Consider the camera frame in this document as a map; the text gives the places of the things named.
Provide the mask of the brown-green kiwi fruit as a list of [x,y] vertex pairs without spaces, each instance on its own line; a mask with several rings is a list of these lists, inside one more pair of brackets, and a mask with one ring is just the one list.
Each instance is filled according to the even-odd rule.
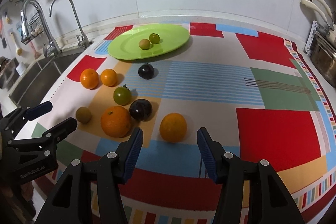
[[92,113],[87,107],[80,107],[76,110],[75,117],[78,122],[87,124],[92,118]]
[[138,45],[142,50],[149,50],[151,47],[151,42],[148,39],[142,39]]

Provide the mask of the large orange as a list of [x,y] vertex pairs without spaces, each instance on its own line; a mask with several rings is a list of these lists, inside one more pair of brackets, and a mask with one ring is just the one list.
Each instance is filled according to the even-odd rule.
[[131,116],[124,107],[112,106],[101,115],[100,125],[106,135],[122,138],[131,129]]
[[86,89],[95,89],[99,84],[99,75],[94,69],[85,69],[80,75],[80,83]]

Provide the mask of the green tomato with stem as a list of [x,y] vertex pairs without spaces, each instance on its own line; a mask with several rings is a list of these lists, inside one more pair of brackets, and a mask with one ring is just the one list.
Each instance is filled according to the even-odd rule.
[[118,105],[127,105],[131,100],[132,94],[130,89],[126,86],[117,87],[113,93],[113,99]]

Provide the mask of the dark plum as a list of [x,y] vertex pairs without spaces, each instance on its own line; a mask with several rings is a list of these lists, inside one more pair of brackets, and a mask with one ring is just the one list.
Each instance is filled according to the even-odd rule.
[[146,99],[135,100],[129,108],[130,116],[137,121],[145,121],[152,114],[153,107]]
[[141,65],[138,69],[138,75],[145,80],[152,79],[154,77],[154,74],[155,74],[155,69],[149,63],[145,63]]

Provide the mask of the small orange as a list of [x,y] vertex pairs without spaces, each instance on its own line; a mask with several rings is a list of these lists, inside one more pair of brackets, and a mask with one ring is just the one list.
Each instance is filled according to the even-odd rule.
[[159,133],[163,140],[179,143],[186,137],[187,122],[179,113],[167,114],[161,121]]

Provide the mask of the small green fruit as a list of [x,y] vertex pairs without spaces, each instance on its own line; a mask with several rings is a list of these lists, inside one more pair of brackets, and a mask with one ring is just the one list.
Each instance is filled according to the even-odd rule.
[[159,34],[155,34],[155,33],[152,33],[149,35],[149,41],[152,43],[152,44],[159,44],[161,38],[159,36]]

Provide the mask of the stainless steel sink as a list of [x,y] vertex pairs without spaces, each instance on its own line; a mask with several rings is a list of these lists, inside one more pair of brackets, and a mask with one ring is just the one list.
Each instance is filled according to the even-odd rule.
[[56,80],[80,54],[70,51],[59,57],[37,61],[18,82],[9,98],[16,107],[38,106]]

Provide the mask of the large chrome pull-down faucet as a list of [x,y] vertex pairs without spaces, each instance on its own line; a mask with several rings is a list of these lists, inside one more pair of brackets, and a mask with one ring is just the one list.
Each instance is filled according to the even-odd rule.
[[[37,11],[37,17],[29,23],[27,19],[27,7],[32,5]],[[55,38],[52,36],[49,26],[46,22],[41,5],[36,0],[25,0],[20,12],[21,17],[21,42],[27,44],[36,38],[42,32],[47,37],[47,44],[43,46],[43,54],[45,57],[51,55],[58,56],[62,51],[60,50]]]

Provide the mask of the slim curved chrome faucet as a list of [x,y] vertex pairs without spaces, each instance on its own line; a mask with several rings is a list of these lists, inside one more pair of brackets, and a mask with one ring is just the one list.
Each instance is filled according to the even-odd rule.
[[88,48],[92,44],[84,33],[72,0],[52,0],[49,6],[49,18],[54,19],[61,36],[77,31],[75,35],[79,47]]

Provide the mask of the colourful patterned table mat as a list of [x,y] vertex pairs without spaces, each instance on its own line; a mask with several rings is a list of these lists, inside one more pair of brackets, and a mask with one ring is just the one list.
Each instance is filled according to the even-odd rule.
[[[143,147],[131,179],[120,188],[131,223],[210,223],[220,185],[206,173],[197,146],[205,127],[226,151],[247,161],[267,159],[287,186],[303,219],[316,223],[335,199],[335,89],[315,69],[299,44],[254,30],[222,24],[186,23],[190,40],[175,52],[151,59],[156,75],[138,75],[141,61],[108,54],[108,46],[131,26],[116,27],[82,53],[46,95],[53,109],[37,121],[33,136],[74,116],[92,113],[88,124],[58,145],[57,170],[37,179],[49,194],[73,159],[95,161],[121,139],[106,135],[100,119],[115,105],[113,88],[84,88],[80,74],[113,69],[134,99],[153,106],[139,122]],[[159,126],[170,113],[187,122],[183,141],[162,139]]]

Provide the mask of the green plate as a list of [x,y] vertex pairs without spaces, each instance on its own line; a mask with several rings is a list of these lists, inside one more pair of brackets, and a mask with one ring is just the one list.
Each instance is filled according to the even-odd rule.
[[108,53],[119,60],[140,60],[172,52],[188,42],[190,33],[175,24],[147,24],[114,38]]

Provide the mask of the steel pot on rack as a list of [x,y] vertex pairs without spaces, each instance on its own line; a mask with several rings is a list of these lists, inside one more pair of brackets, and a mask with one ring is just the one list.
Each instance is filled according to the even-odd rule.
[[335,73],[335,61],[328,59],[327,56],[314,59],[311,61],[323,78],[335,88],[336,73]]

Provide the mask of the metal dish rack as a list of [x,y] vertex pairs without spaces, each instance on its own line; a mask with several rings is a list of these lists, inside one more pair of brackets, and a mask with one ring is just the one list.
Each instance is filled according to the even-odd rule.
[[335,46],[327,40],[326,34],[327,29],[314,20],[303,50],[311,61],[324,56],[335,61]]

